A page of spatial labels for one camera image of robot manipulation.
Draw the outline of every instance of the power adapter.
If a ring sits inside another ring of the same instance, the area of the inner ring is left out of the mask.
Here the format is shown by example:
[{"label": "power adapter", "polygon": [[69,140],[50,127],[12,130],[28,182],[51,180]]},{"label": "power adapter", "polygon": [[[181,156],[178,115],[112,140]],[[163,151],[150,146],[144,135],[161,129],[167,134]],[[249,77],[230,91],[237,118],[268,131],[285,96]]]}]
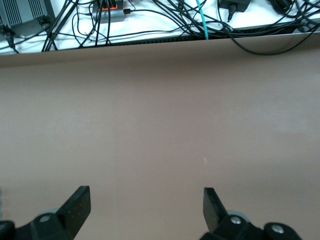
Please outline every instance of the power adapter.
[{"label": "power adapter", "polygon": [[230,22],[236,11],[245,12],[247,10],[250,0],[219,0],[218,3],[220,8],[229,10],[227,22]]}]

